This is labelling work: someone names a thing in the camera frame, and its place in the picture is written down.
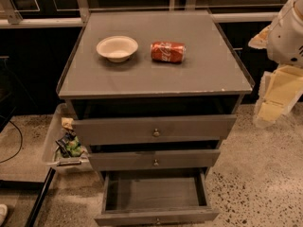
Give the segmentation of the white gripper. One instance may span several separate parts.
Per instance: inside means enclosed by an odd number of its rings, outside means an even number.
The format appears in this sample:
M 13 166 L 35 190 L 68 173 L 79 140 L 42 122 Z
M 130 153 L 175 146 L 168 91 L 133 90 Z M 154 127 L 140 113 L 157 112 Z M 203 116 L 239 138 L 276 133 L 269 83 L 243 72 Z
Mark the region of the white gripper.
M 264 72 L 258 89 L 254 124 L 267 128 L 288 114 L 303 95 L 303 68 L 297 67 L 303 65 L 302 1 L 289 0 L 248 45 L 267 48 L 268 58 L 280 64 L 273 73 Z

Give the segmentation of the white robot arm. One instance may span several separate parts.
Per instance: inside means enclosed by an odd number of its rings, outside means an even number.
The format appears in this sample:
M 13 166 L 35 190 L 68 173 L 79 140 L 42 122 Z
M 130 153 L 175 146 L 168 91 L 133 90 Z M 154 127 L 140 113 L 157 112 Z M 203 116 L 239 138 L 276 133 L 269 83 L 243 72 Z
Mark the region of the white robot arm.
M 267 128 L 288 114 L 303 95 L 303 0 L 289 0 L 248 45 L 265 49 L 277 63 L 277 69 L 265 71 L 260 80 L 254 110 L 254 124 Z

